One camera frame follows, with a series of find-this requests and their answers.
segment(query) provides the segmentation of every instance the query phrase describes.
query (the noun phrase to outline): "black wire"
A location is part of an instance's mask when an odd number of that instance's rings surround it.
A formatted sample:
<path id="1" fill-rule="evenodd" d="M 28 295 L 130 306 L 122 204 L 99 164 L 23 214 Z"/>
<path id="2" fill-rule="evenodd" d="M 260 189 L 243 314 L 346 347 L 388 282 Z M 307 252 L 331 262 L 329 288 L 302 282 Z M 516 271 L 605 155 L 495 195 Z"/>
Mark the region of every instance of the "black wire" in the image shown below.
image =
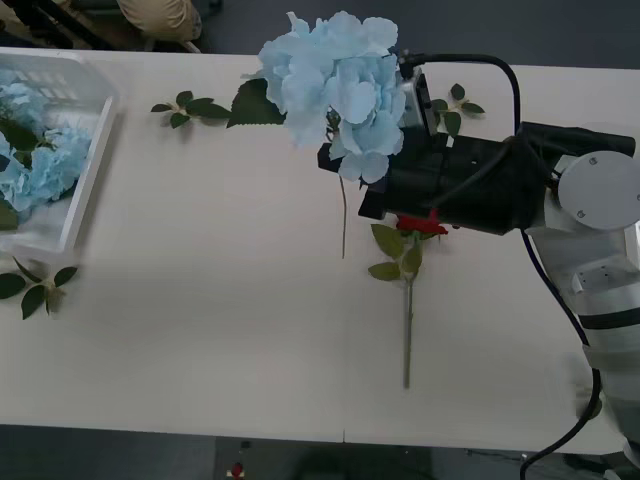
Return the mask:
<path id="1" fill-rule="evenodd" d="M 463 190 L 466 190 L 468 187 L 476 183 L 477 181 L 484 178 L 488 173 L 491 172 L 502 160 L 507 157 L 509 150 L 511 149 L 510 143 L 505 143 L 502 148 L 498 151 L 497 155 L 491 159 L 491 161 L 485 163 L 482 168 L 478 169 L 473 175 L 465 179 L 464 182 L 459 183 L 451 190 L 443 193 L 442 195 L 438 195 L 433 200 L 430 200 L 426 203 L 425 206 L 431 208 L 437 208 L 443 203 L 451 200 L 453 197 L 459 195 Z"/>
<path id="2" fill-rule="evenodd" d="M 488 63 L 500 68 L 511 84 L 511 90 L 513 91 L 513 130 L 515 133 L 520 129 L 520 85 L 518 84 L 518 77 L 515 72 L 509 66 L 507 62 L 491 55 L 479 55 L 479 54 L 457 54 L 457 53 L 439 53 L 435 55 L 411 55 L 406 58 L 406 61 L 412 65 L 418 65 L 423 63 L 439 63 L 439 62 L 473 62 L 473 63 Z M 453 197 L 459 195 L 462 191 L 469 188 L 477 181 L 484 178 L 494 167 L 496 167 L 502 160 L 504 160 L 509 153 L 511 144 L 505 142 L 505 146 L 500 149 L 498 154 L 488 163 L 485 163 L 482 168 L 467 178 L 464 182 L 456 185 L 454 188 L 438 195 L 436 198 L 431 199 L 426 207 L 436 208 L 442 205 L 444 202 L 451 200 Z"/>
<path id="3" fill-rule="evenodd" d="M 529 240 L 528 235 L 524 232 L 524 230 L 521 230 L 520 233 L 522 234 L 522 240 L 524 241 L 524 245 L 527 249 L 527 253 L 529 254 L 529 258 L 531 259 L 531 263 L 533 263 L 533 266 L 535 267 L 536 272 L 538 272 L 538 275 L 540 276 L 542 281 L 545 283 L 545 285 L 547 286 L 547 288 L 549 289 L 553 297 L 560 304 L 560 306 L 562 307 L 562 310 L 564 310 L 564 312 L 567 314 L 567 317 L 569 317 L 569 321 L 571 322 L 571 325 L 573 325 L 573 328 L 578 333 L 578 336 L 580 337 L 580 341 L 582 341 L 583 345 L 589 345 L 589 340 L 587 339 L 587 336 L 584 333 L 584 330 L 580 326 L 578 319 L 576 319 L 571 309 L 567 306 L 565 301 L 560 296 L 560 292 L 558 291 L 557 287 L 553 284 L 553 282 L 549 279 L 549 277 L 547 277 L 547 274 L 544 272 L 542 265 L 540 265 L 540 261 L 538 260 L 538 257 L 536 257 L 536 254 L 533 251 L 533 246 L 531 245 L 531 240 Z M 578 421 L 576 422 L 576 424 L 573 426 L 571 430 L 569 430 L 567 433 L 565 433 L 562 436 L 562 438 L 560 438 L 555 443 L 549 445 L 547 448 L 540 450 L 535 455 L 529 457 L 527 461 L 525 461 L 520 466 L 520 480 L 526 480 L 527 470 L 531 465 L 533 465 L 535 462 L 537 462 L 541 458 L 544 458 L 547 455 L 555 452 L 558 448 L 567 444 L 573 437 L 575 437 L 595 413 L 596 408 L 598 407 L 600 390 L 602 389 L 602 379 L 600 378 L 600 372 L 598 370 L 592 368 L 591 373 L 593 375 L 593 388 L 591 390 L 591 397 L 589 398 L 589 403 L 587 404 L 587 407 L 584 409 L 584 411 L 578 418 Z"/>
<path id="4" fill-rule="evenodd" d="M 434 55 L 419 54 L 409 55 L 405 61 L 410 62 L 412 65 L 421 65 L 423 63 L 440 63 L 440 62 L 471 62 L 471 63 L 488 63 L 489 65 L 495 65 L 502 70 L 509 83 L 511 83 L 511 90 L 513 91 L 513 131 L 518 133 L 520 129 L 520 85 L 518 84 L 518 77 L 515 72 L 509 66 L 507 62 L 494 57 L 492 55 L 480 55 L 475 53 L 437 53 Z"/>
<path id="5" fill-rule="evenodd" d="M 433 63 L 433 62 L 477 62 L 477 63 L 488 63 L 500 68 L 507 75 L 507 78 L 509 78 L 509 82 L 511 83 L 511 89 L 513 91 L 514 134 L 517 135 L 520 129 L 520 111 L 521 111 L 520 86 L 518 85 L 518 79 L 513 69 L 509 66 L 509 64 L 507 64 L 503 60 L 500 60 L 499 58 L 492 57 L 490 55 L 474 55 L 474 54 L 446 54 L 445 53 L 445 54 L 437 54 L 437 55 L 414 55 L 414 56 L 408 57 L 407 60 L 413 65 L 419 65 L 422 63 Z M 554 144 L 549 144 L 548 142 L 545 142 L 544 146 L 552 147 L 552 148 L 561 147 Z M 494 160 L 490 162 L 490 164 L 492 164 L 491 168 L 497 165 L 502 160 L 502 158 L 504 158 L 503 151 L 504 149 L 501 149 L 500 153 L 494 158 Z M 465 182 L 460 184 L 457 188 L 454 188 L 451 191 L 445 192 L 444 194 L 436 197 L 434 200 L 430 202 L 431 205 L 437 206 L 441 203 L 444 203 L 444 201 L 451 199 L 453 196 L 458 195 L 465 188 L 468 188 L 472 183 L 480 180 L 484 175 L 486 175 L 486 172 L 481 172 L 481 170 L 478 170 L 474 175 L 469 177 Z M 521 231 L 521 234 L 522 234 L 522 240 L 524 241 L 525 247 L 527 249 L 527 253 L 529 254 L 529 258 L 531 259 L 531 262 L 533 263 L 533 266 L 536 269 L 536 272 L 538 272 L 538 275 L 540 276 L 544 284 L 547 286 L 547 288 L 549 289 L 553 297 L 556 299 L 556 301 L 558 302 L 562 310 L 565 312 L 565 314 L 569 318 L 571 325 L 578 333 L 578 337 L 580 337 L 580 341 L 584 345 L 589 345 L 589 340 L 587 339 L 587 336 L 582 330 L 580 323 L 576 319 L 571 309 L 567 306 L 567 304 L 563 300 L 556 286 L 553 284 L 553 282 L 551 282 L 549 277 L 547 277 L 547 274 L 544 272 L 542 265 L 540 265 L 540 262 L 538 261 L 538 258 L 536 257 L 533 251 L 533 247 L 531 245 L 531 241 L 529 240 L 529 237 L 524 232 L 524 230 Z M 553 453 L 558 448 L 568 443 L 573 437 L 575 437 L 595 413 L 596 408 L 598 406 L 598 402 L 599 402 L 600 390 L 602 389 L 602 380 L 600 378 L 600 372 L 598 370 L 592 369 L 591 371 L 593 374 L 593 388 L 591 390 L 591 397 L 589 398 L 589 403 L 587 404 L 587 407 L 585 408 L 585 410 L 582 412 L 582 415 L 580 415 L 580 417 L 578 418 L 578 421 L 573 426 L 573 428 L 569 430 L 562 438 L 560 438 L 558 441 L 556 441 L 552 445 L 549 445 L 547 448 L 540 450 L 535 455 L 529 457 L 527 461 L 525 461 L 520 466 L 520 480 L 526 480 L 527 470 L 531 465 L 533 465 L 535 462 L 537 462 L 541 458 L 546 457 L 550 453 Z"/>

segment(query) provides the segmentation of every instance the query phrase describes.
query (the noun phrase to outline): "flower stem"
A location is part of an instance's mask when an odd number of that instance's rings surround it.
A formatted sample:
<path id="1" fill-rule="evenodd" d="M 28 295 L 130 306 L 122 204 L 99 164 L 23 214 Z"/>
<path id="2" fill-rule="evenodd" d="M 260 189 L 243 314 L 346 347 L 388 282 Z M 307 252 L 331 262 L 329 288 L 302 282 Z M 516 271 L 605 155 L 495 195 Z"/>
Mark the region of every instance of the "flower stem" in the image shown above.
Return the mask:
<path id="1" fill-rule="evenodd" d="M 344 252 L 347 245 L 347 195 L 344 193 L 344 181 L 340 179 L 340 190 L 342 191 L 342 259 L 344 260 Z"/>
<path id="2" fill-rule="evenodd" d="M 407 318 L 404 327 L 404 388 L 405 390 L 411 386 L 411 337 L 413 329 L 413 282 L 415 276 L 411 280 L 405 282 L 408 295 Z"/>

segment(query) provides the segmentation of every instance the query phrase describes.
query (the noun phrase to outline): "green leaf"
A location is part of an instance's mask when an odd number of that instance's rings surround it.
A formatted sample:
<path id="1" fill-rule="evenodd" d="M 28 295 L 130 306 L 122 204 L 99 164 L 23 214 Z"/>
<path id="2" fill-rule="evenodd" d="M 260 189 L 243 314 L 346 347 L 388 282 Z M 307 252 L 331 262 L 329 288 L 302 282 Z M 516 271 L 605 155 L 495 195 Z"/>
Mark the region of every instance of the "green leaf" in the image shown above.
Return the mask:
<path id="1" fill-rule="evenodd" d="M 27 167 L 28 169 L 31 169 L 31 152 L 22 152 L 22 151 L 16 151 L 13 154 L 13 157 L 18 160 L 22 165 L 24 165 L 25 167 Z"/>
<path id="2" fill-rule="evenodd" d="M 204 118 L 224 119 L 231 116 L 231 112 L 226 108 L 211 103 L 212 98 L 198 98 L 187 103 L 187 113 L 189 115 L 198 115 Z"/>
<path id="3" fill-rule="evenodd" d="M 69 280 L 73 278 L 78 269 L 76 267 L 66 267 L 56 273 L 56 276 L 53 278 L 53 283 L 56 287 L 61 287 Z"/>
<path id="4" fill-rule="evenodd" d="M 256 78 L 243 83 L 231 105 L 227 128 L 234 125 L 282 125 L 285 116 L 267 100 L 267 81 Z"/>
<path id="5" fill-rule="evenodd" d="M 456 83 L 453 87 L 451 87 L 451 96 L 454 99 L 460 101 L 464 98 L 464 95 L 464 88 L 462 88 L 462 85 L 460 85 L 459 83 Z"/>
<path id="6" fill-rule="evenodd" d="M 16 262 L 16 265 L 18 265 L 18 268 L 20 269 L 20 271 L 22 272 L 22 274 L 27 277 L 29 280 L 31 280 L 33 283 L 40 283 L 42 282 L 42 279 L 40 277 L 38 277 L 37 275 L 31 273 L 29 270 L 27 270 L 27 268 L 25 266 L 23 266 L 16 257 L 13 257 L 13 261 Z"/>
<path id="7" fill-rule="evenodd" d="M 402 269 L 407 273 L 418 273 L 422 265 L 422 245 L 417 244 L 409 249 L 402 259 Z"/>
<path id="8" fill-rule="evenodd" d="M 431 102 L 431 105 L 433 106 L 433 110 L 436 112 L 444 112 L 449 109 L 449 104 L 447 103 L 447 101 L 442 100 L 441 98 L 433 100 Z"/>
<path id="9" fill-rule="evenodd" d="M 394 228 L 374 223 L 371 225 L 373 236 L 386 255 L 391 258 L 399 258 L 404 252 L 404 239 L 400 232 Z"/>
<path id="10" fill-rule="evenodd" d="M 176 96 L 176 103 L 179 107 L 184 107 L 191 100 L 193 100 L 193 93 L 188 90 L 186 92 L 180 92 Z"/>
<path id="11" fill-rule="evenodd" d="M 16 230 L 18 228 L 18 216 L 9 204 L 0 200 L 0 231 Z"/>
<path id="12" fill-rule="evenodd" d="M 369 273 L 376 280 L 391 282 L 400 278 L 400 267 L 395 262 L 379 263 L 369 267 Z"/>
<path id="13" fill-rule="evenodd" d="M 166 103 L 159 103 L 151 108 L 152 112 L 168 112 L 169 110 L 171 110 L 171 105 Z"/>
<path id="14" fill-rule="evenodd" d="M 44 303 L 47 289 L 44 285 L 36 285 L 27 290 L 22 298 L 22 319 L 26 320 Z"/>
<path id="15" fill-rule="evenodd" d="M 444 114 L 444 126 L 452 137 L 456 137 L 460 133 L 460 123 L 462 118 L 458 112 L 447 112 Z"/>
<path id="16" fill-rule="evenodd" d="M 476 105 L 475 103 L 466 102 L 463 103 L 461 107 L 464 113 L 470 113 L 472 115 L 480 115 L 481 113 L 484 113 L 484 108 L 480 105 Z"/>
<path id="17" fill-rule="evenodd" d="M 173 115 L 171 115 L 171 118 L 169 119 L 169 123 L 171 124 L 171 128 L 178 128 L 184 125 L 185 123 L 187 123 L 189 120 L 191 120 L 191 117 L 188 115 L 182 115 L 181 113 L 174 113 Z"/>
<path id="18" fill-rule="evenodd" d="M 4 135 L 9 145 L 16 150 L 32 152 L 38 145 L 38 137 L 31 130 L 21 127 L 16 122 L 6 118 L 0 119 L 0 132 Z"/>
<path id="19" fill-rule="evenodd" d="M 76 193 L 77 186 L 78 186 L 78 182 L 76 181 L 73 185 L 71 185 L 71 188 L 66 189 L 64 192 L 60 194 L 60 197 L 58 198 L 58 200 L 64 200 L 65 198 L 73 197 L 74 193 Z"/>
<path id="20" fill-rule="evenodd" d="M 27 282 L 17 273 L 3 273 L 0 275 L 0 299 L 11 298 L 19 294 Z"/>

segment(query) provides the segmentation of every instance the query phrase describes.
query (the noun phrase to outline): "blue hydrangea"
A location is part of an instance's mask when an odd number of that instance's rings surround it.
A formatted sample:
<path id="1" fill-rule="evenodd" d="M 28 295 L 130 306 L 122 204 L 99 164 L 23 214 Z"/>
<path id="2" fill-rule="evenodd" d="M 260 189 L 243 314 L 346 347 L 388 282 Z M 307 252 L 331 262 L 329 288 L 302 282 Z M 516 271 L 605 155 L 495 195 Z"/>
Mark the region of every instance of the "blue hydrangea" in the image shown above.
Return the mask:
<path id="1" fill-rule="evenodd" d="M 405 96 L 398 86 L 397 58 L 389 54 L 398 28 L 390 20 L 339 12 L 309 24 L 289 13 L 291 32 L 265 43 L 258 77 L 297 146 L 325 141 L 327 113 L 340 115 L 331 158 L 345 157 L 340 175 L 368 183 L 382 178 L 388 155 L 402 148 L 398 127 Z"/>
<path id="2" fill-rule="evenodd" d="M 20 82 L 20 79 L 7 70 L 0 70 L 0 115 L 42 135 L 45 110 L 49 99 L 37 90 Z"/>
<path id="3" fill-rule="evenodd" d="M 53 148 L 38 147 L 31 154 L 31 170 L 18 162 L 0 133 L 0 154 L 9 164 L 0 172 L 0 193 L 17 212 L 25 212 L 69 190 L 84 170 L 91 137 L 86 130 L 49 130 L 45 139 Z"/>

